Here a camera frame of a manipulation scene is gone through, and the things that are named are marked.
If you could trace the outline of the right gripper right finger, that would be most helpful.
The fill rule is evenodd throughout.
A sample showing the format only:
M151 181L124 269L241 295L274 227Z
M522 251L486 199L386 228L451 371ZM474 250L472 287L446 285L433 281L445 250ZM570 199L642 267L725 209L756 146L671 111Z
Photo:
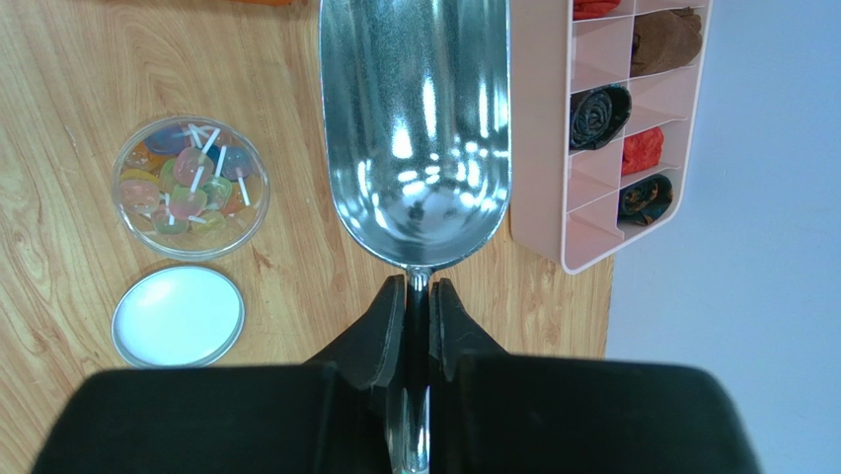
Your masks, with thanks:
M444 387L454 378L461 356L498 356L508 351L470 316L450 278L432 285L429 322L430 419L440 421L445 414Z

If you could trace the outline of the silver metal scoop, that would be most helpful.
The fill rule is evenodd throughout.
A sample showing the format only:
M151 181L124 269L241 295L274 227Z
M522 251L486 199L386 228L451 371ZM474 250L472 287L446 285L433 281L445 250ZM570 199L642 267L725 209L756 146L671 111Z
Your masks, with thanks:
M512 185L505 1L325 1L319 60L338 217L407 276L391 468L431 468L430 280L483 248Z

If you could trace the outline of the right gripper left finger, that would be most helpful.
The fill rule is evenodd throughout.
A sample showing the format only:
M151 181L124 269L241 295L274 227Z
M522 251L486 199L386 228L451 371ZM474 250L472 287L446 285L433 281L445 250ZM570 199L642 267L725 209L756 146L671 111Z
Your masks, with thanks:
M329 364L366 398L367 408L381 419L388 411L393 380L402 379L399 363L406 310L406 279L389 276L367 310L346 330L305 361Z

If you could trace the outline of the orange tray of lollipops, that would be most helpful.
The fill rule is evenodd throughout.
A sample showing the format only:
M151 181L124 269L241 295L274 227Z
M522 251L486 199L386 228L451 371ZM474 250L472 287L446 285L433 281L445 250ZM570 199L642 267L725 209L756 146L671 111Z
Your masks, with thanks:
M268 6L286 6L297 2L296 0L231 0L240 3L268 5Z

